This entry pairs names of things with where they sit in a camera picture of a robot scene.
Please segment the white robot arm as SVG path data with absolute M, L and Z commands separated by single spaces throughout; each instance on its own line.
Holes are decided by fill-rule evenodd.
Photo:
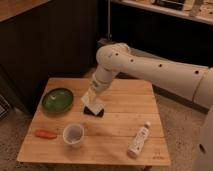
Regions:
M 90 83 L 94 94 L 108 89 L 122 72 L 207 108 L 199 142 L 204 152 L 198 152 L 192 171 L 213 171 L 213 67 L 134 56 L 125 43 L 100 47 L 96 60 L 98 66 Z

